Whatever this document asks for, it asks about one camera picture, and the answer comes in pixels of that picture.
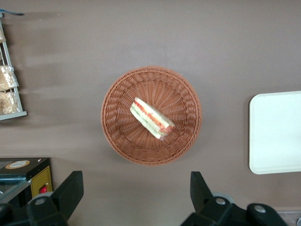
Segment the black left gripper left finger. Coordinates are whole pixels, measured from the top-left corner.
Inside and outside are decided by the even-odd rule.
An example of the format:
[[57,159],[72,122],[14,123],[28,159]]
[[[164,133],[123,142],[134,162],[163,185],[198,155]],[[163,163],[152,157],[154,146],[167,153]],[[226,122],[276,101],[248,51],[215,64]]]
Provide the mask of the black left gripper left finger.
[[26,205],[0,205],[2,226],[66,226],[84,195],[83,173],[73,171],[54,191],[39,194]]

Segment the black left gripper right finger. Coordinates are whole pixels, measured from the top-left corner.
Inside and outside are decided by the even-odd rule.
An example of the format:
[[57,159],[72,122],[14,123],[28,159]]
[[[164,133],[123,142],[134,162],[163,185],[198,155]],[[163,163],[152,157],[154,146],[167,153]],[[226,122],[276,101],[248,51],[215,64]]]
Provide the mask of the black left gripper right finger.
[[270,206],[251,203],[246,209],[227,198],[214,196],[198,171],[190,175],[190,198],[195,212],[183,226],[286,226],[287,223]]

